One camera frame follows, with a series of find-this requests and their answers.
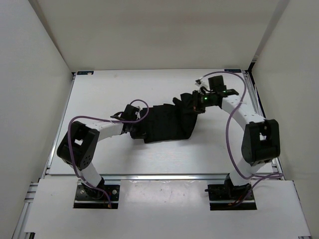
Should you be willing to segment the black pleated skirt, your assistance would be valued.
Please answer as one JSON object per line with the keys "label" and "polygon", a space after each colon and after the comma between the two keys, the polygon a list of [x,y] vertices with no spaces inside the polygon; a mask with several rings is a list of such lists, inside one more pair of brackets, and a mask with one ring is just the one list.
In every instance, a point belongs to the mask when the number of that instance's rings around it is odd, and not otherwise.
{"label": "black pleated skirt", "polygon": [[192,100],[192,94],[183,93],[180,99],[173,98],[172,105],[143,108],[140,115],[147,117],[134,124],[133,131],[130,132],[131,138],[142,139],[144,143],[189,139],[198,116]]}

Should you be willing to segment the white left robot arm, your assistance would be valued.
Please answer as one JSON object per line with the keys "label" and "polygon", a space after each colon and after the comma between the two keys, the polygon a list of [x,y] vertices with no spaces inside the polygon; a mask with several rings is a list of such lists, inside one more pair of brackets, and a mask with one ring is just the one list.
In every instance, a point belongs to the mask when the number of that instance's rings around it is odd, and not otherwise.
{"label": "white left robot arm", "polygon": [[92,163],[97,144],[125,133],[130,133],[132,138],[146,138],[146,133],[136,123],[107,120],[84,124],[74,121],[58,146],[57,156],[73,168],[93,199],[100,199],[105,192],[104,180]]}

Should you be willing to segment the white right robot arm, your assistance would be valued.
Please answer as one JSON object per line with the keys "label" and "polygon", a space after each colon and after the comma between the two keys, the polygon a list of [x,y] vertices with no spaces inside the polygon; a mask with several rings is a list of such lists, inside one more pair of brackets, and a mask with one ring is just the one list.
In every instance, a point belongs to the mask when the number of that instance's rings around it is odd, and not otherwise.
{"label": "white right robot arm", "polygon": [[[243,103],[242,97],[234,89],[207,94],[193,91],[192,100],[196,113],[202,114],[206,107],[212,106],[219,106],[229,113],[226,123],[226,147],[234,170],[228,175],[230,183],[224,186],[224,194],[229,199],[235,199],[242,193],[241,186],[248,184],[261,167],[279,157],[279,124],[274,119],[265,119],[257,114],[252,107]],[[232,119],[244,131],[242,158],[238,163],[234,161],[229,144],[229,125]]]}

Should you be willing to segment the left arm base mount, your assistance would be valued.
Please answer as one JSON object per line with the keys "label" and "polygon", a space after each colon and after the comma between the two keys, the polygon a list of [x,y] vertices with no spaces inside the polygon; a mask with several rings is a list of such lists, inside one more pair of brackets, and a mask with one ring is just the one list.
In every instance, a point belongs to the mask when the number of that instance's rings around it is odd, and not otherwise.
{"label": "left arm base mount", "polygon": [[79,181],[77,183],[73,208],[75,209],[118,209],[120,185],[104,183],[101,191],[92,189]]}

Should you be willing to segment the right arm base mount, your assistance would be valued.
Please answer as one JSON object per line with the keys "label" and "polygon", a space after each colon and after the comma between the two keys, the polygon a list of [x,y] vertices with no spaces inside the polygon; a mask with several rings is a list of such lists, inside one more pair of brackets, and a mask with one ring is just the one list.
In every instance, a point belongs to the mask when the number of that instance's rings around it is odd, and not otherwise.
{"label": "right arm base mount", "polygon": [[251,189],[250,183],[234,186],[227,176],[224,184],[208,184],[205,192],[211,211],[252,211],[257,210],[257,206]]}

